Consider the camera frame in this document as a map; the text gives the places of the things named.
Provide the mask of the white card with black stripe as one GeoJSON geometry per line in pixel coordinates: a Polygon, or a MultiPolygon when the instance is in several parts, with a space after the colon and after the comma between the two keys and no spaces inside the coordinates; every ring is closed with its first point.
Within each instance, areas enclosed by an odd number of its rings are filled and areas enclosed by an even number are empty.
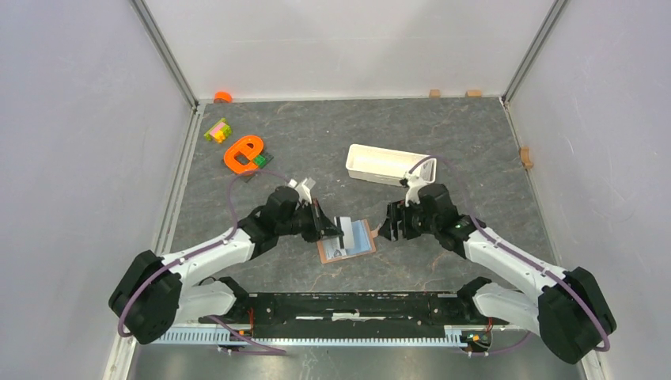
{"type": "Polygon", "coordinates": [[[335,217],[336,227],[340,230],[339,238],[342,248],[353,249],[355,245],[353,222],[351,217],[335,217]]]}

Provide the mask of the brown leather card holder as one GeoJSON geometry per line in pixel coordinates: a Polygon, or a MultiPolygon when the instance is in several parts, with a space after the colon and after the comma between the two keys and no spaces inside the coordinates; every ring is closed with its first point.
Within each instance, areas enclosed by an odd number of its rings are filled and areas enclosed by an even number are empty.
{"type": "Polygon", "coordinates": [[[350,217],[335,217],[335,226],[343,236],[329,237],[317,242],[320,262],[329,264],[377,251],[374,238],[377,229],[371,229],[366,219],[352,220],[350,217]]]}

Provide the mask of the white plastic tray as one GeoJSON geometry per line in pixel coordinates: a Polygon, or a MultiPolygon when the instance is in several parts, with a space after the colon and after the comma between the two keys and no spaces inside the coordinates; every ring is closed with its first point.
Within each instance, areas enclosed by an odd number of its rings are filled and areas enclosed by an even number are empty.
{"type": "Polygon", "coordinates": [[[346,159],[351,178],[376,184],[400,186],[400,180],[426,154],[352,144],[346,159]]]}

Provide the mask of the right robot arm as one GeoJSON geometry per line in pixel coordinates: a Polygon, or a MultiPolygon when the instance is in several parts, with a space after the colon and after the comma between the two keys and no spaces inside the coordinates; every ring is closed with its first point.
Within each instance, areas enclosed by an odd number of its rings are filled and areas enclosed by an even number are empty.
{"type": "Polygon", "coordinates": [[[483,317],[510,322],[538,336],[562,361],[579,362],[609,350],[616,319],[594,275],[549,264],[509,243],[479,219],[461,214],[443,184],[400,180],[407,192],[389,203],[379,234],[389,240],[431,235],[459,257],[493,271],[505,289],[479,277],[458,292],[457,313],[468,323],[483,317]]]}

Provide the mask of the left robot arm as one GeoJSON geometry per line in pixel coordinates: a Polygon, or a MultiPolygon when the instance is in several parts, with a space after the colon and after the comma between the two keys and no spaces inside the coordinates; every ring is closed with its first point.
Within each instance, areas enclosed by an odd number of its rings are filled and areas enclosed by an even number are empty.
{"type": "Polygon", "coordinates": [[[117,332],[149,344],[175,323],[223,316],[242,321],[248,300],[216,280],[202,281],[225,268],[253,260],[273,249],[283,236],[299,235],[309,243],[342,238],[342,223],[329,218],[305,189],[276,188],[265,204],[253,209],[225,233],[176,253],[139,253],[112,292],[108,306],[119,318],[117,332]]]}

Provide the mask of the green brick on dark plate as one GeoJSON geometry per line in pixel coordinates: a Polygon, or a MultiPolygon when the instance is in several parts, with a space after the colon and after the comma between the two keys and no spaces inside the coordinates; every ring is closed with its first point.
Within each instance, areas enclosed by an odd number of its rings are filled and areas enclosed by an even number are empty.
{"type": "MultiPolygon", "coordinates": [[[[253,158],[253,163],[258,166],[259,169],[265,168],[272,160],[274,159],[274,156],[271,153],[268,153],[266,150],[263,150],[259,155],[253,158]]],[[[248,183],[251,181],[256,174],[252,172],[251,174],[245,176],[243,181],[245,183],[248,183]]]]}

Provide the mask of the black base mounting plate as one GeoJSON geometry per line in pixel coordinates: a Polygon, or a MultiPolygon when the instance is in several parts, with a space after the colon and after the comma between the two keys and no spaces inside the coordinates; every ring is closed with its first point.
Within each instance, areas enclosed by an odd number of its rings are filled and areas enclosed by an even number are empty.
{"type": "Polygon", "coordinates": [[[255,338],[439,338],[451,326],[500,325],[455,293],[250,293],[220,320],[255,338]]]}

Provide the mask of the orange letter-shaped plastic piece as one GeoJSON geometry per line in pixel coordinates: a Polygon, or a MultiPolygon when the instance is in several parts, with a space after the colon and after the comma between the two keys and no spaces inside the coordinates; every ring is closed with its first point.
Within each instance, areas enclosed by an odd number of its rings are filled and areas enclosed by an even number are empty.
{"type": "Polygon", "coordinates": [[[235,174],[257,170],[253,158],[264,149],[263,140],[257,135],[246,135],[238,139],[223,155],[223,163],[235,174]]]}

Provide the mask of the small wooden block right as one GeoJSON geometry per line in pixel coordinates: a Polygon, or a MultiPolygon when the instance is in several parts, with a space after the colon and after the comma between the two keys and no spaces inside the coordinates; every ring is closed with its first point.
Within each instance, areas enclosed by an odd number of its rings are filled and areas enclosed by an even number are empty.
{"type": "Polygon", "coordinates": [[[479,89],[469,89],[465,93],[466,97],[482,97],[483,92],[479,89]]]}

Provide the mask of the curved wooden piece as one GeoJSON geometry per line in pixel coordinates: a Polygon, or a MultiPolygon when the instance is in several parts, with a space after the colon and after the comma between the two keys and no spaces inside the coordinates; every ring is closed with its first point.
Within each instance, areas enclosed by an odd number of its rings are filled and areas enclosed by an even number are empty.
{"type": "Polygon", "coordinates": [[[531,151],[528,146],[523,146],[519,149],[519,157],[522,163],[522,167],[525,170],[530,170],[534,166],[531,157],[531,151]]]}

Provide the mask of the colourful toy brick stack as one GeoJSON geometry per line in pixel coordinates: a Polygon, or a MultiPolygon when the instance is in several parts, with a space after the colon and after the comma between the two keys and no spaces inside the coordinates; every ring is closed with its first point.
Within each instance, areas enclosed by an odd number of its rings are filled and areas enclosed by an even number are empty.
{"type": "Polygon", "coordinates": [[[227,140],[232,134],[232,128],[227,122],[226,118],[221,118],[217,121],[207,132],[203,134],[203,137],[208,142],[216,142],[217,144],[222,144],[227,140]]]}

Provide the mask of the orange round cap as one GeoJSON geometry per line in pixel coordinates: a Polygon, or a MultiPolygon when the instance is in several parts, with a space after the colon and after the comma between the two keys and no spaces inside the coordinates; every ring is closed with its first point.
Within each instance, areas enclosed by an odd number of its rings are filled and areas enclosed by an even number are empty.
{"type": "Polygon", "coordinates": [[[215,104],[220,104],[220,103],[231,103],[233,101],[233,97],[230,93],[227,93],[225,91],[218,91],[214,94],[213,97],[213,102],[215,104]]]}

